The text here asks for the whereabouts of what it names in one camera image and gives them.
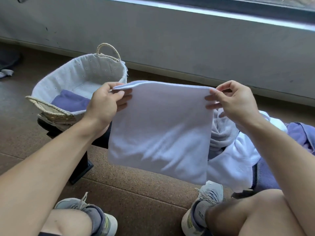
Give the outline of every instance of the person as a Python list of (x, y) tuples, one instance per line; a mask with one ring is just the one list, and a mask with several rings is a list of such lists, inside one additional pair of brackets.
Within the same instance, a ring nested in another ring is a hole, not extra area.
[[(37, 236), (40, 231), (64, 236), (115, 234), (113, 217), (86, 204), (86, 195), (81, 200), (62, 200), (51, 209), (89, 144), (105, 132), (116, 110), (127, 106), (130, 94), (109, 92), (116, 85), (106, 83), (98, 89), (81, 121), (0, 176), (3, 235)], [(232, 92), (223, 93), (226, 89)], [(313, 155), (259, 114), (248, 87), (228, 81), (205, 99), (217, 101), (206, 107), (223, 107), (224, 114), (251, 138), (282, 190), (222, 202), (223, 187), (207, 182), (197, 189), (198, 198), (183, 216), (184, 234), (198, 236), (209, 229), (214, 236), (315, 235)]]

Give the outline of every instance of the hand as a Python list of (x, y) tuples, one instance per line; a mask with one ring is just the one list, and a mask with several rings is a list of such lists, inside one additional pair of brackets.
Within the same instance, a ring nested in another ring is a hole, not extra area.
[(86, 109), (82, 121), (88, 121), (93, 126), (93, 131), (97, 137), (103, 135), (116, 112), (127, 107), (127, 101), (132, 98), (132, 89), (124, 91), (110, 90), (123, 83), (108, 82), (104, 83), (93, 93), (92, 99)]
[[(231, 89), (232, 92), (223, 93), (222, 91)], [(207, 109), (222, 108), (225, 116), (231, 119), (235, 124), (241, 127), (241, 131), (246, 129), (250, 123), (262, 119), (254, 95), (249, 87), (244, 86), (236, 81), (227, 81), (219, 85), (215, 90), (210, 90), (207, 101), (218, 101), (215, 104), (207, 105)]]

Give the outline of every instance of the white wall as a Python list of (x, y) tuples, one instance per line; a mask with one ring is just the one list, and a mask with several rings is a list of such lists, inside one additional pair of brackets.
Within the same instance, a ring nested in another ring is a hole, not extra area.
[(114, 0), (1, 0), (0, 37), (315, 99), (315, 32)]

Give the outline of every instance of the gray sneaker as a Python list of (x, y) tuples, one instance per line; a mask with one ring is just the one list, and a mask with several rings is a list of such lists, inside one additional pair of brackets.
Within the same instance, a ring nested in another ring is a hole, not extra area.
[(196, 205), (200, 201), (206, 200), (215, 206), (223, 200), (223, 186), (218, 183), (207, 181), (200, 189), (195, 188), (195, 190), (199, 192), (199, 195), (181, 220), (181, 228), (186, 236), (201, 236), (206, 230), (199, 226), (193, 217)]
[(86, 192), (83, 198), (67, 198), (59, 201), (55, 209), (76, 209), (84, 211), (88, 208), (94, 208), (100, 214), (102, 219), (99, 229), (92, 236), (114, 236), (117, 231), (118, 222), (112, 215), (104, 213), (100, 207), (85, 203), (88, 193)]

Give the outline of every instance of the laundry basket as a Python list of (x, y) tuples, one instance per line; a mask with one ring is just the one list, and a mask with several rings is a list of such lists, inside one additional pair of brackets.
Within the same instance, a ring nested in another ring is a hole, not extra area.
[[(100, 53), (103, 46), (111, 47), (117, 58)], [(64, 131), (78, 122), (85, 110), (69, 112), (51, 104), (62, 90), (91, 99), (92, 94), (105, 82), (127, 83), (127, 68), (117, 50), (107, 43), (97, 47), (95, 54), (82, 55), (70, 60), (42, 80), (26, 98), (41, 110), (38, 117)]]

